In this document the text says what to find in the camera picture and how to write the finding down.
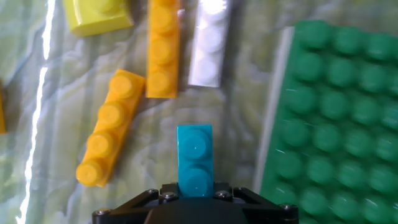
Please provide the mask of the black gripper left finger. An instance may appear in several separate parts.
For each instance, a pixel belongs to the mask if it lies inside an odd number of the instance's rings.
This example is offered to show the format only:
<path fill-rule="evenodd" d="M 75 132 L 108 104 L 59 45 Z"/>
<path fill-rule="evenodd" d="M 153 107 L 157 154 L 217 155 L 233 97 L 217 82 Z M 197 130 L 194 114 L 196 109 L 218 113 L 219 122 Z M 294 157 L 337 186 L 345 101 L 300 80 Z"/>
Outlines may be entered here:
<path fill-rule="evenodd" d="M 144 223 L 150 211 L 178 199 L 178 183 L 164 184 L 160 190 L 145 190 L 115 209 L 95 210 L 92 213 L 92 224 Z"/>

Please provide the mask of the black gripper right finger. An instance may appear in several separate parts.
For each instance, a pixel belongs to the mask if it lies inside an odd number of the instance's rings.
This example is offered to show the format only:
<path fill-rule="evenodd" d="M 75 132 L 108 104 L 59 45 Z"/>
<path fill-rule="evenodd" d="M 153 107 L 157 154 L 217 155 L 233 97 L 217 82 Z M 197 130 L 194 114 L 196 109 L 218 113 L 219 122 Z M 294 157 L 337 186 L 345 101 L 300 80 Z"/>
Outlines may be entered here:
<path fill-rule="evenodd" d="M 226 182 L 215 182 L 214 190 L 214 200 L 233 205 L 248 223 L 299 224 L 299 209 L 294 204 L 277 205 L 246 187 L 232 188 Z"/>

